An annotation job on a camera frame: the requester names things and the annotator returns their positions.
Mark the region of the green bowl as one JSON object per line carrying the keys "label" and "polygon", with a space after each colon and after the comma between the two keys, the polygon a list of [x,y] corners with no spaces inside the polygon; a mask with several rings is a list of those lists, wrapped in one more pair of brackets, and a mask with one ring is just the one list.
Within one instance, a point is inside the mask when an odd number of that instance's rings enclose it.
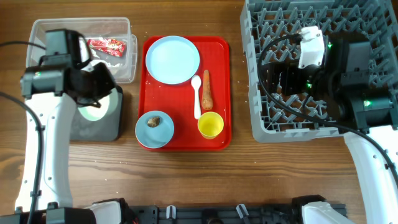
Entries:
{"label": "green bowl", "polygon": [[94,106],[85,106],[77,108],[78,112],[88,121],[98,121],[106,115],[111,114],[117,107],[119,101],[118,91],[116,88],[111,90],[108,96],[99,100],[101,106],[96,108]]}

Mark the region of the brown food scrap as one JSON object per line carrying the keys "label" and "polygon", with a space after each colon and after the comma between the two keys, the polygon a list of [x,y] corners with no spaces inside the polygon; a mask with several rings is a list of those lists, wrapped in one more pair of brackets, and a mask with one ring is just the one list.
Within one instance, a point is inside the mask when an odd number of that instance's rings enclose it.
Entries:
{"label": "brown food scrap", "polygon": [[155,128],[160,124],[160,116],[153,116],[147,121],[147,125],[150,128]]}

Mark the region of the small light blue bowl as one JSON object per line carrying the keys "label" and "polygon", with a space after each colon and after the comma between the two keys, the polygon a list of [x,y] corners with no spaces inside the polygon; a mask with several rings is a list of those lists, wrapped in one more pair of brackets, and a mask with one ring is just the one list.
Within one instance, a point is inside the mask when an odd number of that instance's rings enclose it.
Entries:
{"label": "small light blue bowl", "polygon": [[[148,126],[152,118],[159,117],[156,127]],[[174,135],[175,126],[171,117],[163,111],[149,111],[139,117],[135,127],[138,142],[149,149],[158,149],[170,142]]]}

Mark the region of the yellow plastic cup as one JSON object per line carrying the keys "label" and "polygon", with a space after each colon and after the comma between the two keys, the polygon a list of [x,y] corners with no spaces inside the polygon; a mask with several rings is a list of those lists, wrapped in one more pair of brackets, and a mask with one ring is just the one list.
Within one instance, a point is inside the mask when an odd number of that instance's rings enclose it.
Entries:
{"label": "yellow plastic cup", "polygon": [[218,113],[203,113],[198,120],[198,130],[205,139],[214,139],[224,128],[224,120]]}

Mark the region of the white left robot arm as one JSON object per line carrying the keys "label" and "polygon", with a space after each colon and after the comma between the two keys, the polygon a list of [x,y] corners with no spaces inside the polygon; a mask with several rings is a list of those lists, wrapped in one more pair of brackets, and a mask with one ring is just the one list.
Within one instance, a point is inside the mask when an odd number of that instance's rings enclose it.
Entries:
{"label": "white left robot arm", "polygon": [[70,135],[78,108],[104,108],[96,121],[84,119],[92,134],[104,139],[119,135],[123,91],[102,63],[81,56],[87,46],[83,34],[68,29],[48,30],[45,54],[21,77],[27,113],[24,173],[12,215],[2,223],[135,223],[137,218],[123,198],[75,208],[68,176]]}

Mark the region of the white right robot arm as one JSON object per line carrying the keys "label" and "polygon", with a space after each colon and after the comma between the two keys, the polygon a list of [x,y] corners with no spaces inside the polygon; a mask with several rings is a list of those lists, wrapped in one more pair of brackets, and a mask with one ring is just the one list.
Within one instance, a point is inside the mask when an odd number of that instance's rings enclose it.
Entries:
{"label": "white right robot arm", "polygon": [[387,88],[373,88],[365,37],[334,37],[315,62],[257,62],[262,89],[273,97],[306,93],[326,103],[320,124],[344,131],[369,223],[397,222],[397,100]]}

